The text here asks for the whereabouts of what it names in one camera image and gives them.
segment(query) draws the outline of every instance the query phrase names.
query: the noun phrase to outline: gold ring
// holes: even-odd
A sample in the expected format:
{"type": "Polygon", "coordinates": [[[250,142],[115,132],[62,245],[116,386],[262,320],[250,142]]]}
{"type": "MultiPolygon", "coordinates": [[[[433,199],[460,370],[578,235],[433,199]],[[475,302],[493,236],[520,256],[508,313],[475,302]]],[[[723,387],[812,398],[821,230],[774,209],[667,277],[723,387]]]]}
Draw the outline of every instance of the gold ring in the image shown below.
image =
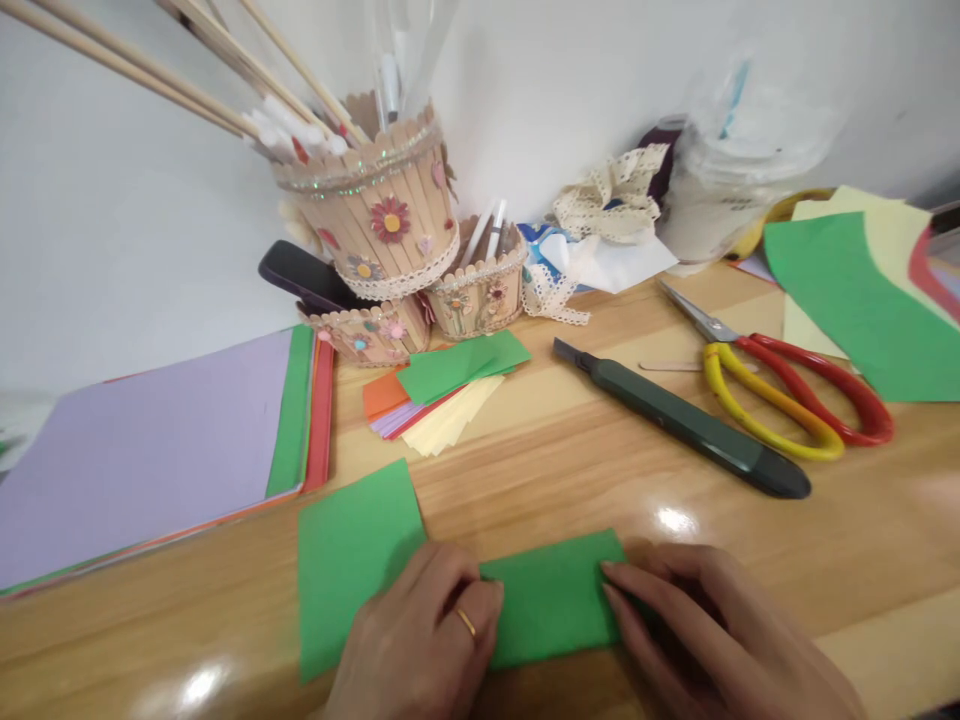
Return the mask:
{"type": "Polygon", "coordinates": [[[463,624],[467,626],[467,630],[470,631],[470,637],[474,640],[477,639],[477,629],[473,626],[473,623],[470,622],[470,618],[467,617],[467,614],[463,611],[463,608],[457,608],[457,615],[460,616],[460,619],[463,620],[463,624]]]}

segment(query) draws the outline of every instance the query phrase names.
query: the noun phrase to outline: white tissue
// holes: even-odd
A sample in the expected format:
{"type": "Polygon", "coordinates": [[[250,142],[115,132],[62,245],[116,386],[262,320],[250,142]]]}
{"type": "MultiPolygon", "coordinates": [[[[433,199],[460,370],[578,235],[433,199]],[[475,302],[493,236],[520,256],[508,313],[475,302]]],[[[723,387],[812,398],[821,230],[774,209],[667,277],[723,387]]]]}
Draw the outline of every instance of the white tissue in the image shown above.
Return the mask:
{"type": "Polygon", "coordinates": [[[598,235],[567,243],[563,235],[553,233],[541,241],[540,252],[564,275],[573,274],[581,285],[616,294],[677,264],[653,230],[641,230],[635,238],[635,245],[610,243],[598,235]]]}

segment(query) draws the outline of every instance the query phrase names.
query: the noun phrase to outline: yellow scissors handle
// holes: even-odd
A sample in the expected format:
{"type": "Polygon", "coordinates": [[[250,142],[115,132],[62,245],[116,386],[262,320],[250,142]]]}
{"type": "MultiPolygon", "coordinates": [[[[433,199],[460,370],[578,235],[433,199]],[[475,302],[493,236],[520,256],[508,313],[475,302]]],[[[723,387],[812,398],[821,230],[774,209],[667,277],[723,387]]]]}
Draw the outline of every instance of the yellow scissors handle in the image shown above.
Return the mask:
{"type": "Polygon", "coordinates": [[[836,460],[843,455],[843,440],[836,431],[818,418],[803,405],[791,397],[784,395],[772,385],[767,384],[744,367],[743,363],[733,354],[733,350],[726,343],[710,343],[703,352],[704,371],[707,384],[713,390],[721,407],[726,410],[740,425],[777,450],[806,460],[836,460]],[[760,396],[771,405],[782,410],[786,415],[796,420],[818,442],[817,447],[801,445],[777,435],[769,428],[754,420],[740,407],[727,384],[723,379],[723,370],[729,370],[744,387],[760,396]]]}

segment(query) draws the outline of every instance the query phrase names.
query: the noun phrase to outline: hand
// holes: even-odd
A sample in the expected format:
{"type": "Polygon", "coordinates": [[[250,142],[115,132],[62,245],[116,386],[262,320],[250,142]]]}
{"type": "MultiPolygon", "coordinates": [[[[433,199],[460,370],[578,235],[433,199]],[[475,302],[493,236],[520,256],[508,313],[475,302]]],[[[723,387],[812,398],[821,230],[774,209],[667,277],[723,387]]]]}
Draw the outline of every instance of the hand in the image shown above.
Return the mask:
{"type": "Polygon", "coordinates": [[[862,720],[850,682],[727,553],[660,545],[605,565],[624,645],[683,720],[862,720]],[[660,621],[648,627],[625,593],[660,621]]]}
{"type": "Polygon", "coordinates": [[[480,580],[466,551],[427,543],[354,618],[324,718],[465,717],[497,644],[502,607],[503,585],[480,580]]]}

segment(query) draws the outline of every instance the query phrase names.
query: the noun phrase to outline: red scissors handle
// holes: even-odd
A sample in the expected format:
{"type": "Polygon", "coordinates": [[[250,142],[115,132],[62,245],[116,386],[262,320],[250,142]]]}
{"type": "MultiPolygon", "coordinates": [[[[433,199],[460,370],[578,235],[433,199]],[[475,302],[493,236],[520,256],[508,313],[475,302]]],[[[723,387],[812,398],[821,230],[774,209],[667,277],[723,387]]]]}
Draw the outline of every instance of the red scissors handle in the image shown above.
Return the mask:
{"type": "Polygon", "coordinates": [[[847,445],[874,447],[883,445],[893,438],[893,418],[887,408],[866,383],[819,355],[798,348],[796,345],[776,340],[772,337],[754,333],[750,337],[741,335],[734,344],[753,355],[757,360],[773,370],[797,402],[837,431],[847,445]],[[862,430],[857,431],[845,425],[840,418],[831,413],[783,358],[803,365],[830,383],[846,395],[860,416],[862,430]]]}

